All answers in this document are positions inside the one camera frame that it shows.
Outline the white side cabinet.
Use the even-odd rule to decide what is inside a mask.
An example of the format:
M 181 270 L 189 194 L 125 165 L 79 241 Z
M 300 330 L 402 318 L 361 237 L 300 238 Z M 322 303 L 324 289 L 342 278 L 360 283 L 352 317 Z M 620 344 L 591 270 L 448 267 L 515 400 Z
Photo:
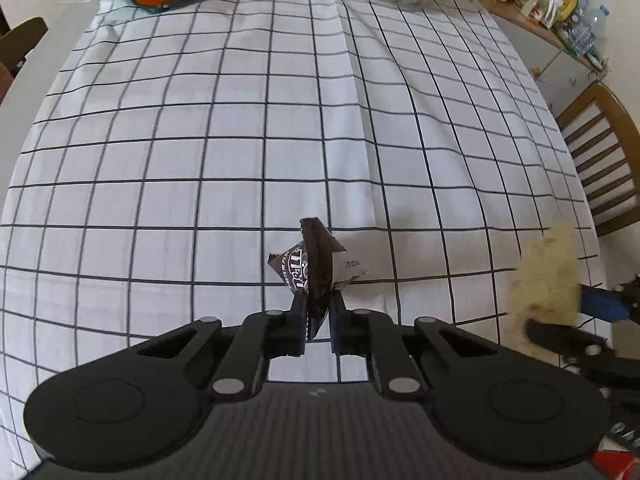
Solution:
M 554 116 L 592 82 L 605 77 L 586 58 L 575 58 L 550 30 L 524 20 L 518 9 L 499 3 L 492 17 L 518 52 Z

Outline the wooden slat chair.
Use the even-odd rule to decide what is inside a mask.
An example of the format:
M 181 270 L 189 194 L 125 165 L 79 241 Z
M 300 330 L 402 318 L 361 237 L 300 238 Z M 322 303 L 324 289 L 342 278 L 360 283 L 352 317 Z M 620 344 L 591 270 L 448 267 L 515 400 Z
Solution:
M 639 221 L 639 130 L 622 102 L 593 82 L 556 118 L 602 237 Z

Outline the brown chair left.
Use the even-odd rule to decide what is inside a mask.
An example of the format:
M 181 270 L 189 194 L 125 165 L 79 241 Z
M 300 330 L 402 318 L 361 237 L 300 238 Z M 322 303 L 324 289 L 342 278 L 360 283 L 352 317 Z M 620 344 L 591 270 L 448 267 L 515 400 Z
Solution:
M 47 31 L 47 23 L 37 16 L 17 25 L 1 37 L 0 62 L 12 76 L 17 75 L 26 61 L 26 56 L 37 47 Z

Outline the clear water bottle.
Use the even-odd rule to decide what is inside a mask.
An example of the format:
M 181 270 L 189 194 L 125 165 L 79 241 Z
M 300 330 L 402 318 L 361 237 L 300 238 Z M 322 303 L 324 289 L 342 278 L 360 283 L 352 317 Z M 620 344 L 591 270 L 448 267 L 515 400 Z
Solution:
M 606 6 L 588 9 L 568 34 L 568 41 L 575 53 L 585 55 L 605 32 L 610 11 Z

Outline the dark brown chocolate packet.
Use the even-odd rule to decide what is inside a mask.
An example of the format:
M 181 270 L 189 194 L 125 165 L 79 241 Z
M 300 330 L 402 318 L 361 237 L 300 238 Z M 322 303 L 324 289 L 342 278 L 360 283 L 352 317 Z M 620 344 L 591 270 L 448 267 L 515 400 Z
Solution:
M 313 340 L 329 312 L 329 298 L 366 273 L 362 263 L 326 228 L 319 218 L 299 221 L 302 240 L 268 264 L 293 293 L 306 297 L 306 338 Z

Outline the white grid tablecloth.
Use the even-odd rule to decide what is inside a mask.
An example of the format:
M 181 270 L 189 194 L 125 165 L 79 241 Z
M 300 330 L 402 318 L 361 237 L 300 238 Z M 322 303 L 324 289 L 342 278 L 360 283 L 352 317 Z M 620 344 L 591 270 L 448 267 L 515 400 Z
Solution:
M 498 341 L 522 250 L 597 235 L 570 152 L 475 0 L 102 0 L 24 125 L 4 122 L 1 474 L 55 373 L 203 316 L 240 324 L 292 295 L 268 257 L 320 219 L 363 265 L 344 293 Z

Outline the large red snack bag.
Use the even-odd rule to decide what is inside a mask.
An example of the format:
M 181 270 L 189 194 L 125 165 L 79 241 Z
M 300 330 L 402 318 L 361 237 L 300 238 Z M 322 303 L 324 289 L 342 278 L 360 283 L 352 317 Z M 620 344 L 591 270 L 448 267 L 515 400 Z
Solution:
M 611 480 L 639 478 L 639 459 L 629 452 L 599 451 L 593 456 L 593 465 Z

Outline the beige clear snack bag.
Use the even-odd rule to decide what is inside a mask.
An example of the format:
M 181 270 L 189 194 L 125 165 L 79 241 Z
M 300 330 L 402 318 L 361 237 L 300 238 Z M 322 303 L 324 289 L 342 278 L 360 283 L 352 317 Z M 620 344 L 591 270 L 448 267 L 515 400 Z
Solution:
M 531 318 L 573 326 L 579 318 L 579 261 L 576 229 L 566 221 L 551 223 L 544 235 L 525 245 L 506 293 L 503 343 L 537 360 L 555 364 L 558 356 L 535 346 L 526 336 Z

